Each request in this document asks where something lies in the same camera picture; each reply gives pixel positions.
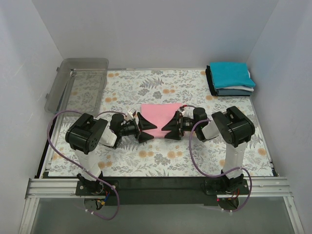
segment teal towel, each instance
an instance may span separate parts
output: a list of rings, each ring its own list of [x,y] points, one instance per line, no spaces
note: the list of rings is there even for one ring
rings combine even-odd
[[[215,89],[241,85],[255,87],[255,83],[249,78],[245,63],[211,62],[210,69]]]

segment transparent plastic bin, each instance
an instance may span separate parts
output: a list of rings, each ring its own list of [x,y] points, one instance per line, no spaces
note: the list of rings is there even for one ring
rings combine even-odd
[[[50,113],[78,110],[96,115],[107,83],[106,58],[68,58],[57,69],[44,109]]]

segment white wall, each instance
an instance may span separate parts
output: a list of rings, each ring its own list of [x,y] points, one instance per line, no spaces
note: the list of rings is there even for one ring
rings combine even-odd
[[[0,0],[0,233],[20,227],[50,115],[45,95],[62,57],[30,0]]]
[[[64,58],[109,68],[247,61],[278,0],[33,0]]]
[[[312,3],[280,0],[249,59],[254,106],[306,233],[312,232]]]

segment table surface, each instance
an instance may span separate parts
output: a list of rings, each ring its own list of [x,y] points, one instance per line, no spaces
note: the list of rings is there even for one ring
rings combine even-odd
[[[71,109],[86,105],[94,90],[92,84],[75,81]],[[213,97],[203,70],[118,70],[109,71],[100,111],[127,112],[140,110],[141,104],[177,103],[203,107],[209,117],[217,111],[237,106],[255,125],[255,134],[245,151],[243,165],[252,176],[273,176],[267,149],[249,97]],[[192,116],[192,109],[187,112]],[[101,117],[111,119],[111,114]],[[65,141],[65,133],[77,117],[64,117],[55,129],[56,147],[67,157],[78,158]],[[113,150],[98,145],[96,154],[104,176],[202,176],[192,164],[189,154],[189,133],[182,140],[153,139],[139,144],[132,137],[124,137],[119,148]],[[221,136],[201,142],[193,136],[195,161],[207,173],[217,175],[224,165],[226,145]],[[49,176],[76,176],[81,170],[54,153]]]

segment pink cloth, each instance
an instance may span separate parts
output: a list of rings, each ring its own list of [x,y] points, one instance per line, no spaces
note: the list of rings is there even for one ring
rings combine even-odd
[[[161,129],[173,118],[182,103],[173,104],[142,104],[141,114],[146,120],[157,126],[157,129],[145,130],[155,138],[164,138],[169,131]]]

